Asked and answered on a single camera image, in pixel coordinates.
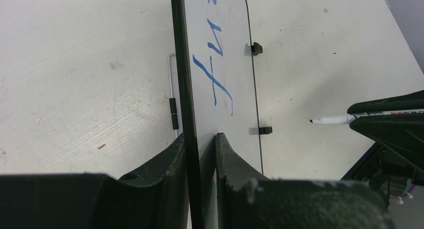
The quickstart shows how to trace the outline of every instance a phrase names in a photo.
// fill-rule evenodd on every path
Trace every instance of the dust speck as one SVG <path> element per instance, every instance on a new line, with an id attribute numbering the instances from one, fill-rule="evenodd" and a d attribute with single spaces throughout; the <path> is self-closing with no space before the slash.
<path id="1" fill-rule="evenodd" d="M 119 61 L 109 62 L 109 66 L 110 66 L 110 69 L 112 70 L 119 70 L 119 69 L 125 68 L 125 66 L 121 64 Z"/>

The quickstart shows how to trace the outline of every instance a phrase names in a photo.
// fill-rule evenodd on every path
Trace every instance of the thin black edge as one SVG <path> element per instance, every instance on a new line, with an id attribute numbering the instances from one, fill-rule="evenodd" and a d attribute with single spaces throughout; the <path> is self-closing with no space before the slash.
<path id="1" fill-rule="evenodd" d="M 196 229 L 204 229 L 205 215 L 202 197 L 199 149 L 196 135 L 195 110 L 193 106 L 192 78 L 184 0 L 171 0 L 171 7 L 182 131 L 184 133 L 184 146 L 186 150 L 185 165 L 187 171 L 191 225 Z"/>
<path id="2" fill-rule="evenodd" d="M 245 1 L 246 1 L 246 10 L 247 10 L 247 23 L 249 25 L 250 46 L 252 46 L 252 32 L 251 32 L 251 19 L 249 18 L 249 6 L 248 6 L 248 0 L 245 0 Z M 254 64 L 254 61 L 253 61 L 253 55 L 252 55 L 252 70 L 253 70 L 254 100 L 255 100 L 255 103 L 256 103 L 257 128 L 259 129 L 258 94 L 256 92 L 255 64 Z M 264 163 L 262 161 L 261 135 L 257 135 L 257 136 L 259 137 L 260 172 L 263 175 L 264 174 Z"/>

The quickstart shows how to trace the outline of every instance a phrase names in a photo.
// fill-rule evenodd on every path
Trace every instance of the metal rod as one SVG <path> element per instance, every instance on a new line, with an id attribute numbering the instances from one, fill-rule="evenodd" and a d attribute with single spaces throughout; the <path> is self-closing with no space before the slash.
<path id="1" fill-rule="evenodd" d="M 175 57 L 175 53 L 170 53 L 168 55 L 168 71 L 169 71 L 169 91 L 171 94 L 171 98 L 174 98 L 174 87 L 173 87 L 173 83 L 172 83 L 172 73 L 171 73 L 171 58 Z M 178 137 L 178 132 L 177 130 L 174 130 L 175 132 L 175 138 Z"/>

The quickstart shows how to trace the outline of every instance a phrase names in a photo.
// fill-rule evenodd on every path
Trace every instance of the black plastic clip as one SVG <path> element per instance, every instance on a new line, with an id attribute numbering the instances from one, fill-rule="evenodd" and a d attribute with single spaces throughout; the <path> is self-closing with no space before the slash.
<path id="1" fill-rule="evenodd" d="M 252 49 L 252 56 L 257 56 L 258 54 L 261 54 L 264 52 L 264 50 L 262 50 L 262 46 L 257 42 L 253 42 L 251 49 Z"/>
<path id="2" fill-rule="evenodd" d="M 172 129 L 178 130 L 180 127 L 178 126 L 177 103 L 175 98 L 169 99 L 169 107 L 171 109 Z"/>
<path id="3" fill-rule="evenodd" d="M 268 135 L 273 133 L 272 126 L 259 127 L 259 135 Z"/>

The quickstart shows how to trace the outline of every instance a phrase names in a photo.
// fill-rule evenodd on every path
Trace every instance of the dark plastic part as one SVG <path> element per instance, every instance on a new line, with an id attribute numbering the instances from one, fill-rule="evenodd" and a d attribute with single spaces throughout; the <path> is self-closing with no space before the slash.
<path id="1" fill-rule="evenodd" d="M 213 193 L 216 184 L 215 163 L 215 136 L 213 136 L 200 157 L 201 191 L 205 215 L 215 215 L 216 194 Z M 204 224 L 207 229 L 216 228 L 213 216 L 206 216 Z"/>
<path id="2" fill-rule="evenodd" d="M 259 135 L 268 135 L 273 133 L 272 126 L 259 127 Z"/>
<path id="3" fill-rule="evenodd" d="M 88 173 L 6 175 L 0 184 L 0 228 L 187 228 L 182 135 L 119 180 Z"/>
<path id="4" fill-rule="evenodd" d="M 424 109 L 424 90 L 411 94 L 353 104 L 348 114 Z"/>
<path id="5" fill-rule="evenodd" d="M 362 182 L 377 174 L 412 179 L 414 171 L 415 169 L 396 152 L 376 142 L 343 176 L 342 180 Z"/>
<path id="6" fill-rule="evenodd" d="M 172 120 L 172 129 L 178 130 L 180 128 L 178 126 L 178 115 L 177 114 L 171 114 L 171 120 Z"/>
<path id="7" fill-rule="evenodd" d="M 412 176 L 412 184 L 424 187 L 424 173 L 422 171 L 414 171 Z"/>
<path id="8" fill-rule="evenodd" d="M 178 130 L 180 127 L 178 126 L 177 103 L 175 98 L 169 99 L 169 107 L 171 110 L 172 129 Z"/>
<path id="9" fill-rule="evenodd" d="M 171 114 L 177 114 L 177 102 L 175 101 L 175 98 L 169 99 L 169 107 L 171 109 Z"/>
<path id="10" fill-rule="evenodd" d="M 216 177 L 220 229 L 394 228 L 383 199 L 361 183 L 269 180 L 223 133 L 216 135 Z"/>
<path id="11" fill-rule="evenodd" d="M 264 50 L 262 49 L 262 46 L 257 42 L 253 42 L 251 49 L 252 49 L 252 56 L 257 56 L 258 54 L 261 54 L 264 52 Z"/>
<path id="12" fill-rule="evenodd" d="M 416 96 L 424 96 L 422 93 L 414 94 Z M 397 98 L 400 102 L 408 105 L 408 107 L 404 108 L 405 110 L 424 108 L 424 100 L 416 98 L 413 99 L 414 102 L 409 102 L 403 100 L 402 97 Z M 396 104 L 396 101 L 393 99 L 389 98 L 387 101 L 390 105 Z M 364 105 L 353 105 L 355 107 L 350 110 L 350 113 L 352 111 L 378 112 L 402 110 L 399 105 L 395 108 L 386 106 L 384 100 L 363 103 Z M 352 130 L 397 153 L 417 170 L 424 170 L 424 113 L 364 116 L 355 119 L 349 126 Z"/>

